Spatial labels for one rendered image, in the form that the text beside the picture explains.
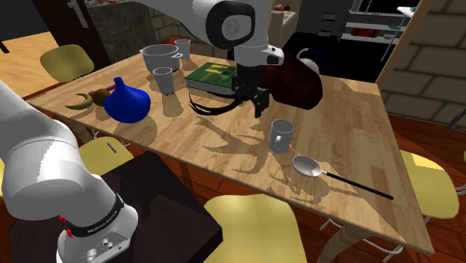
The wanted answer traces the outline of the dark robot stand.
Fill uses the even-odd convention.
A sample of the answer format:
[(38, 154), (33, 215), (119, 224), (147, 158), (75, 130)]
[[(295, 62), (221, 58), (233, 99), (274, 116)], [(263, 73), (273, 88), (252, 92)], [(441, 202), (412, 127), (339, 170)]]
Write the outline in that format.
[[(106, 263), (203, 263), (223, 242), (221, 226), (157, 154), (145, 152), (102, 178), (139, 215), (128, 249)], [(16, 221), (11, 263), (56, 263), (62, 230), (56, 217)]]

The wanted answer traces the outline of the grey tumbler cup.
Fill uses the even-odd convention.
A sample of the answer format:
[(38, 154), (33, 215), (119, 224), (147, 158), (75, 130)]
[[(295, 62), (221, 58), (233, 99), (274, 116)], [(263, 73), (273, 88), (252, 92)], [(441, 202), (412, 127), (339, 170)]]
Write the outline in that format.
[(152, 71), (152, 74), (162, 94), (170, 95), (175, 92), (173, 70), (170, 67), (158, 67)]

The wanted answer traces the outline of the grey metal shelf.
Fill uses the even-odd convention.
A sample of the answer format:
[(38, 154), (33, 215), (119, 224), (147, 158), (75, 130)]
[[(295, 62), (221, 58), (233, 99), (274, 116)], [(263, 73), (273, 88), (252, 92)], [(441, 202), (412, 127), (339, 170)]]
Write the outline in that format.
[(403, 6), (396, 7), (395, 13), (370, 12), (371, 2), (372, 0), (368, 1), (365, 11), (359, 11), (356, 8), (361, 7), (362, 0), (355, 0), (352, 8), (345, 14), (343, 25), (338, 34), (338, 42), (353, 40), (387, 44), (380, 59), (380, 61), (384, 61), (391, 47), (395, 47), (400, 40), (409, 20), (417, 10), (417, 6), (408, 6), (403, 1)]

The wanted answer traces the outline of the green banana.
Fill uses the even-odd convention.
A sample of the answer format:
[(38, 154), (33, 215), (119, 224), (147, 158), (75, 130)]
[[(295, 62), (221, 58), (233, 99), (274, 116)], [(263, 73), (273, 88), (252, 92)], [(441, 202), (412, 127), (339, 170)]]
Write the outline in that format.
[(93, 104), (93, 98), (88, 93), (77, 93), (77, 96), (82, 96), (84, 98), (84, 101), (75, 105), (66, 105), (66, 108), (72, 110), (82, 110), (85, 108), (89, 108)]

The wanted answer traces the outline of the blue vase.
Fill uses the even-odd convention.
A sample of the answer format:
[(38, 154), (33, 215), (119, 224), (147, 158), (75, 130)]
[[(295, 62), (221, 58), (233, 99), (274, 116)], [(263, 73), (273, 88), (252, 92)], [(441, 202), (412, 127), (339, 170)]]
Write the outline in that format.
[(105, 100), (107, 114), (121, 123), (136, 123), (149, 113), (151, 99), (144, 90), (129, 87), (121, 77), (114, 78), (115, 89)]

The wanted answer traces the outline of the white kettle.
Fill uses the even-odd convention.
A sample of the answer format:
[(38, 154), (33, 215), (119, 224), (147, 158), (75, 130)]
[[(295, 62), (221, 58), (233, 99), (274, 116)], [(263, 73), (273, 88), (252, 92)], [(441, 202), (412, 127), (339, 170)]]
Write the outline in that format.
[(304, 53), (304, 52), (313, 52), (313, 53), (317, 54), (317, 51), (314, 50), (314, 49), (311, 49), (311, 48), (302, 49), (297, 53), (296, 57), (302, 63), (304, 63), (308, 68), (312, 69), (315, 73), (317, 73), (319, 75), (320, 74), (320, 68), (319, 68), (318, 64), (315, 61), (313, 61), (313, 60), (311, 60), (309, 58), (301, 58), (300, 57), (301, 54)]

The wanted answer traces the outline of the beige cabinet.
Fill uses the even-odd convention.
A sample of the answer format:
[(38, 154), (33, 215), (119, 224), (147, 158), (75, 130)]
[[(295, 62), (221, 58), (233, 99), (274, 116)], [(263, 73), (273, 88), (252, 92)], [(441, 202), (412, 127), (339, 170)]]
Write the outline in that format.
[(297, 12), (273, 10), (268, 31), (269, 44), (283, 48), (296, 31), (298, 16)]

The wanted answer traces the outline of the white cup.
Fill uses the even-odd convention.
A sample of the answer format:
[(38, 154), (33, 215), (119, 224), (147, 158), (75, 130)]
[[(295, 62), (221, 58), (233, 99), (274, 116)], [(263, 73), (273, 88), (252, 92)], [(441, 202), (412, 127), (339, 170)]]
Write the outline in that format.
[(178, 47), (178, 51), (182, 53), (182, 60), (190, 59), (190, 40), (189, 39), (177, 39), (175, 45)]

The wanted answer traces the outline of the dark door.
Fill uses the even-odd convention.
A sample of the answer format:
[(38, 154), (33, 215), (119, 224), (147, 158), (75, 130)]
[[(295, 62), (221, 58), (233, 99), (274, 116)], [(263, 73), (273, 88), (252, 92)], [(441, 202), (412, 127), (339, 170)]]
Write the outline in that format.
[(84, 0), (31, 1), (59, 46), (80, 46), (93, 61), (95, 70), (111, 65)]

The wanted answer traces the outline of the brown and purple vegetable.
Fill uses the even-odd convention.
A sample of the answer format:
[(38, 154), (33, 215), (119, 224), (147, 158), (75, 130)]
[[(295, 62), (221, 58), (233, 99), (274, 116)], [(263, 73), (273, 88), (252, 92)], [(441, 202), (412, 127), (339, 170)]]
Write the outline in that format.
[(116, 85), (113, 84), (106, 88), (90, 91), (88, 94), (91, 96), (94, 104), (103, 107), (105, 105), (105, 100), (111, 95), (111, 91), (114, 90), (115, 87)]

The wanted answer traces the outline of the grey mug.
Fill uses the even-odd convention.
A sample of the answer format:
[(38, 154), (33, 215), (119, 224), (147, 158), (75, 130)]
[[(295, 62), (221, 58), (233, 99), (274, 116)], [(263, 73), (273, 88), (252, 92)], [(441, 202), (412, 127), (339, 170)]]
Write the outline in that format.
[(284, 153), (289, 149), (294, 131), (292, 122), (284, 119), (274, 120), (271, 124), (268, 141), (269, 149), (275, 153)]

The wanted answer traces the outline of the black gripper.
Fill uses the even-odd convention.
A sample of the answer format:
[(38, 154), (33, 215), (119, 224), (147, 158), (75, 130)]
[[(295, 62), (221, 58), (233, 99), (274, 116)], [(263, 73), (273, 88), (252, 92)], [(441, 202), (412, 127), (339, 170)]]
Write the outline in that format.
[(269, 90), (263, 85), (263, 66), (237, 65), (235, 77), (235, 95), (237, 101), (253, 100), (255, 118), (259, 118), (264, 109), (269, 107)]

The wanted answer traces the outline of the wooden table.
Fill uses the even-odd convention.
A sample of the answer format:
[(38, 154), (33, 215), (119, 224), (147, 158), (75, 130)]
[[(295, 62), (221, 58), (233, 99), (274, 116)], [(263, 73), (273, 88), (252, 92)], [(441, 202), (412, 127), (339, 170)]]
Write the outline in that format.
[[(224, 99), (190, 89), (189, 75), (208, 62), (192, 55), (173, 78), (165, 96), (141, 55), (135, 55), (31, 99), (56, 114), (187, 166), (187, 178), (204, 197), (262, 192), (342, 223), (319, 260), (329, 263), (355, 242), (376, 236), (430, 256), (434, 250), (394, 131), (375, 84), (323, 76), (323, 98), (309, 111), (271, 102), (261, 117), (246, 102), (220, 116), (203, 117), (191, 102), (220, 107)], [(146, 91), (152, 100), (146, 120), (119, 123), (102, 109), (74, 111), (77, 93), (107, 87), (113, 78)], [(284, 119), (294, 131), (287, 152), (269, 149), (271, 124)], [(294, 156), (313, 158), (323, 170), (391, 195), (389, 200), (326, 175), (305, 177)]]

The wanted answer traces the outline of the green book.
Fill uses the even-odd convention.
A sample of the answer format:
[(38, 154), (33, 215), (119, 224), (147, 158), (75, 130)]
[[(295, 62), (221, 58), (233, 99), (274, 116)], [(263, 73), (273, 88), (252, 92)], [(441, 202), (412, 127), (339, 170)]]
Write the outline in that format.
[(204, 90), (217, 95), (234, 95), (233, 76), (237, 68), (207, 62), (185, 77), (187, 87)]

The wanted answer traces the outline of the yellow chair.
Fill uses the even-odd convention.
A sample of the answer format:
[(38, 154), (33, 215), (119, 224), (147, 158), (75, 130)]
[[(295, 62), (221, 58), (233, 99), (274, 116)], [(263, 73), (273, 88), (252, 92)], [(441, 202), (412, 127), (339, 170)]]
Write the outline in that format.
[(51, 49), (40, 57), (45, 71), (59, 82), (69, 82), (94, 70), (89, 55), (78, 45), (71, 44)]
[(222, 195), (205, 209), (223, 242), (204, 263), (308, 263), (291, 207), (265, 194)]
[(99, 137), (79, 147), (87, 170), (101, 176), (130, 161), (134, 156), (113, 137)]
[(434, 161), (400, 151), (423, 216), (453, 219), (459, 213), (459, 197), (449, 174)]

